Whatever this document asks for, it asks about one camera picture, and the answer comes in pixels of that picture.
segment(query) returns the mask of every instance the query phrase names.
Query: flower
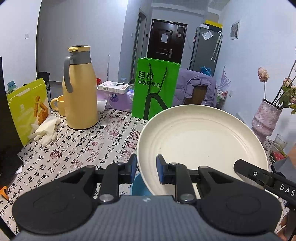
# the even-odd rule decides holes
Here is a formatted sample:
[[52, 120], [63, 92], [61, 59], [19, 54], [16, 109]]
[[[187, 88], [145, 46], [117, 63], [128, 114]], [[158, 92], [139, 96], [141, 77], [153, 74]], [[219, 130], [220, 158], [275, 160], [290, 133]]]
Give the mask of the flower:
[[267, 73], [267, 70], [263, 67], [260, 67], [258, 69], [258, 77], [260, 82], [267, 82], [267, 79], [269, 79], [269, 74]]
[[285, 79], [283, 80], [283, 85], [289, 87], [289, 85], [291, 84], [291, 82], [292, 82], [292, 80], [291, 80], [290, 78], [289, 78], [288, 80], [287, 80], [287, 78], [285, 78]]
[[296, 97], [292, 97], [292, 98], [290, 99], [290, 103], [291, 103], [291, 104], [296, 104]]

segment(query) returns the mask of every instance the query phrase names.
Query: plate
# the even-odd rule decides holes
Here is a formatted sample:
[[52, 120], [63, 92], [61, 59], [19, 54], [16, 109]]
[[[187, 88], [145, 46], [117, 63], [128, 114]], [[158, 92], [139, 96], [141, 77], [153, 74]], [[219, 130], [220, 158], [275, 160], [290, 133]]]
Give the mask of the plate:
[[[159, 183], [156, 156], [167, 163], [178, 162], [188, 169], [209, 166], [252, 185], [238, 176], [234, 163], [245, 160], [268, 170], [268, 161], [258, 138], [239, 119], [229, 113], [204, 105], [180, 105], [166, 109], [143, 128], [137, 158], [144, 183], [153, 195], [174, 195], [174, 185]], [[193, 184], [200, 198], [196, 184]]]

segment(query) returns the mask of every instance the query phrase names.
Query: purple tissue pack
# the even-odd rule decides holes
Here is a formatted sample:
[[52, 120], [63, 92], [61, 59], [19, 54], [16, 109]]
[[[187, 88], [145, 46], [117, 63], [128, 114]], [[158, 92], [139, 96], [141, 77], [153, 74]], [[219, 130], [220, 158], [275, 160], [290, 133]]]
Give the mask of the purple tissue pack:
[[108, 91], [97, 90], [97, 99], [107, 100], [105, 109], [115, 109], [126, 112], [131, 112], [133, 107], [133, 92], [134, 90], [129, 89], [124, 94], [118, 94]]

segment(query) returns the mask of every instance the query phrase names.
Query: ceiling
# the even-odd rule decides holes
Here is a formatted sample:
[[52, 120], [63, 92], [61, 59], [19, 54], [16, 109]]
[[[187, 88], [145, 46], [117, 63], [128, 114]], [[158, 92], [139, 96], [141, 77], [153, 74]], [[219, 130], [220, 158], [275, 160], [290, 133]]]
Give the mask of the ceiling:
[[166, 3], [191, 9], [205, 10], [207, 6], [221, 11], [230, 0], [153, 0], [154, 3]]

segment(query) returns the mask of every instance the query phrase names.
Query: vase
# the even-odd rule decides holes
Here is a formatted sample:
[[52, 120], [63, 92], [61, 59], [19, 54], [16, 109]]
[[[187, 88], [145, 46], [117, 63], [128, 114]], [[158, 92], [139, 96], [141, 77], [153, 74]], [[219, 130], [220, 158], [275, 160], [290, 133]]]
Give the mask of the vase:
[[277, 109], [270, 102], [263, 99], [252, 120], [252, 131], [258, 137], [261, 144], [266, 137], [272, 135], [282, 110]]

